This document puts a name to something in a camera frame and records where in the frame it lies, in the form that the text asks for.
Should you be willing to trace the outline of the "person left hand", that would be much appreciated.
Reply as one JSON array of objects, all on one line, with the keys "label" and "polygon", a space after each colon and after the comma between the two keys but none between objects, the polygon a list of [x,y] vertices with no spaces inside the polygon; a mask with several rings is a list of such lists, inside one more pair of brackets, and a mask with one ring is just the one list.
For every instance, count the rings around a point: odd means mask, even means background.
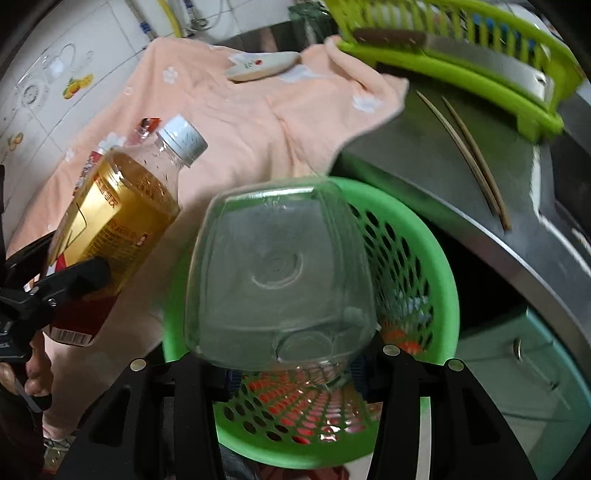
[{"label": "person left hand", "polygon": [[[32,355],[25,364],[27,380],[20,380],[24,392],[33,397],[44,397],[51,393],[53,373],[51,360],[45,350],[45,336],[38,331],[31,343]],[[17,378],[13,368],[8,363],[1,363],[1,385],[10,393],[18,395]]]}]

